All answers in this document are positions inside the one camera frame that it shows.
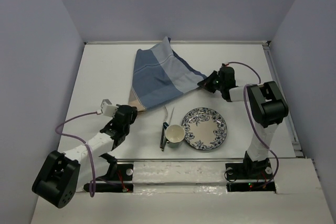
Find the blue and beige checked placemat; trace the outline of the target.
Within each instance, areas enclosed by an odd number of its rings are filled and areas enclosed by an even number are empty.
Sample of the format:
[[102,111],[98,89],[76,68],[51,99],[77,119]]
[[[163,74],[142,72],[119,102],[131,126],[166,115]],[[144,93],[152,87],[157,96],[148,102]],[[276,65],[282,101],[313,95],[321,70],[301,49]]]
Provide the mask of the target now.
[[150,49],[135,55],[129,105],[139,112],[165,105],[198,88],[206,75],[192,68],[165,37]]

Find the blue floral ceramic plate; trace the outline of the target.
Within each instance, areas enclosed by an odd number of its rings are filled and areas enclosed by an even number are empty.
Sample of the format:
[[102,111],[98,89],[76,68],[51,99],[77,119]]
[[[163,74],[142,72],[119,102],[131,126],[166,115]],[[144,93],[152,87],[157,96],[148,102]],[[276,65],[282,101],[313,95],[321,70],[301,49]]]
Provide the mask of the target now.
[[212,151],[226,140],[227,124],[215,110],[205,107],[194,108],[182,119],[184,140],[199,151]]

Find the dark green mug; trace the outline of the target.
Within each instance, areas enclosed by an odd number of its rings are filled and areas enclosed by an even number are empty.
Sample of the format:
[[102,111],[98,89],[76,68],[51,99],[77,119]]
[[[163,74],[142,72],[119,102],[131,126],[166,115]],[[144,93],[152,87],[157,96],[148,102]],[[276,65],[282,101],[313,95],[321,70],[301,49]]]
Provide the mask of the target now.
[[164,123],[164,128],[164,141],[162,149],[164,150],[166,146],[170,148],[179,147],[185,138],[184,128],[177,124],[168,125],[167,123]]

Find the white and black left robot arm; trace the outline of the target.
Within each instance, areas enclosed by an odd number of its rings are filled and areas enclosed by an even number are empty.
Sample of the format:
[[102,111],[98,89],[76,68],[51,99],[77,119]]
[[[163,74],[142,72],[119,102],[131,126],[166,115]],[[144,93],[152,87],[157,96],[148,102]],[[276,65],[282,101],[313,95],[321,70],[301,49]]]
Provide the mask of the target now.
[[100,109],[87,115],[104,115],[111,120],[88,141],[62,132],[63,123],[57,126],[57,134],[79,140],[81,144],[64,152],[50,152],[32,185],[33,193],[59,209],[84,185],[88,185],[89,195],[94,197],[96,180],[115,176],[117,159],[110,152],[124,142],[138,110],[134,106],[109,105],[103,101]]

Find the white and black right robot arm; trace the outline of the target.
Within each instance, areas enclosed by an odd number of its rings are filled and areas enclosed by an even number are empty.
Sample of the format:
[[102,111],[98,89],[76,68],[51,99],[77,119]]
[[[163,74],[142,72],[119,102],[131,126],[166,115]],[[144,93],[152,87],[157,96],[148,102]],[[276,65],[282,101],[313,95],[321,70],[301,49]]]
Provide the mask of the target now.
[[219,91],[227,102],[243,101],[253,137],[241,163],[227,163],[224,177],[229,183],[237,180],[264,179],[267,185],[278,173],[279,159],[276,167],[271,168],[269,155],[275,155],[270,145],[274,133],[289,114],[288,105],[274,81],[238,86],[235,70],[229,64],[223,64],[218,71],[213,71],[197,84],[200,88],[215,93]]

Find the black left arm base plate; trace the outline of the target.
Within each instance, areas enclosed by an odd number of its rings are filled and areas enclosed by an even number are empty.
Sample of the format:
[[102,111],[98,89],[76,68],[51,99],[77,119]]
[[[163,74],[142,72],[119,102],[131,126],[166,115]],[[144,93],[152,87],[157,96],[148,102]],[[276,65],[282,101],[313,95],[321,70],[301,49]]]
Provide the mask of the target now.
[[97,193],[132,193],[133,163],[119,163],[115,171],[110,171],[96,179]]

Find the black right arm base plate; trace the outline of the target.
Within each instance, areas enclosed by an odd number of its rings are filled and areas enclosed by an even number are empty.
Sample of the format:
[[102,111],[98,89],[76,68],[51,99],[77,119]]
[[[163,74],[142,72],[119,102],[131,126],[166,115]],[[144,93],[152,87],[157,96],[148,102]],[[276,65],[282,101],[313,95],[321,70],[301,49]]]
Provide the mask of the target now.
[[276,192],[274,179],[272,178],[270,163],[256,172],[248,174],[243,163],[225,164],[224,178],[227,181],[227,191],[234,192],[255,192],[272,191]]

